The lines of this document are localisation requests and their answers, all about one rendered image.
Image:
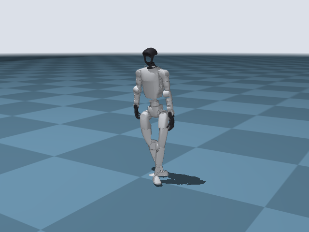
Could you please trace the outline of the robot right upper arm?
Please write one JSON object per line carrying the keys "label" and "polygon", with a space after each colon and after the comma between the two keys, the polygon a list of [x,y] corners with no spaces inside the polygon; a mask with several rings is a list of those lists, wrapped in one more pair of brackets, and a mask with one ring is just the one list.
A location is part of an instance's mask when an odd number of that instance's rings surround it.
{"label": "robot right upper arm", "polygon": [[138,69],[136,70],[135,74],[136,74],[136,86],[133,88],[133,91],[136,93],[141,93],[142,89],[141,89],[141,85],[142,85],[142,81],[141,81],[141,72],[142,69]]}

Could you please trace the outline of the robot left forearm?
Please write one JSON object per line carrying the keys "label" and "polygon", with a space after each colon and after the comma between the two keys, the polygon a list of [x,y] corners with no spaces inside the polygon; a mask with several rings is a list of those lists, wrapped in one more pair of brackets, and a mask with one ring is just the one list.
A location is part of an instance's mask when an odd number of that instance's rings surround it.
{"label": "robot left forearm", "polygon": [[172,94],[171,91],[169,90],[169,98],[165,99],[166,100],[166,104],[167,104],[167,111],[172,113],[172,116],[175,114],[174,110],[173,110],[173,104],[172,104]]}

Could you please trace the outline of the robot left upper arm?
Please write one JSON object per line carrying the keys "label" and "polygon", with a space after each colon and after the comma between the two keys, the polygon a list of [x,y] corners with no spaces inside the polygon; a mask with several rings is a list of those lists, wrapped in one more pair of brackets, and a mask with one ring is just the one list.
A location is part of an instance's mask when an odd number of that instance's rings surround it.
{"label": "robot left upper arm", "polygon": [[169,97],[169,90],[170,90],[169,72],[167,70],[159,69],[158,73],[159,73],[160,78],[162,78],[163,87],[165,89],[163,91],[163,96],[165,98]]}

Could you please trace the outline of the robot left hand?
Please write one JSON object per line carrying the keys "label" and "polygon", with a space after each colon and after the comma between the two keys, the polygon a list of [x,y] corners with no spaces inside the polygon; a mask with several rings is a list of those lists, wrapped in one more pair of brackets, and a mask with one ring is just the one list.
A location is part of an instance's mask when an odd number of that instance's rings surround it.
{"label": "robot left hand", "polygon": [[169,117],[169,124],[167,125],[167,128],[169,127],[168,131],[170,131],[174,127],[174,115],[172,116],[172,113],[168,112],[168,117]]}

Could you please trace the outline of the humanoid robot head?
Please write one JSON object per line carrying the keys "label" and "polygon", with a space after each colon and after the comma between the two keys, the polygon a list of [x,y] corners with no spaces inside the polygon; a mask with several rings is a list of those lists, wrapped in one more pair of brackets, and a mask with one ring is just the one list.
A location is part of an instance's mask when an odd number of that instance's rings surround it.
{"label": "humanoid robot head", "polygon": [[[147,69],[153,69],[155,67],[152,67],[152,66],[156,66],[155,63],[153,62],[153,58],[154,58],[154,55],[157,55],[157,51],[154,49],[154,48],[147,48],[143,51],[143,56],[144,56],[144,61],[145,63],[148,65]],[[146,61],[146,57],[150,57],[151,58],[151,61],[150,62],[147,62]],[[157,66],[156,66],[157,67]]]}

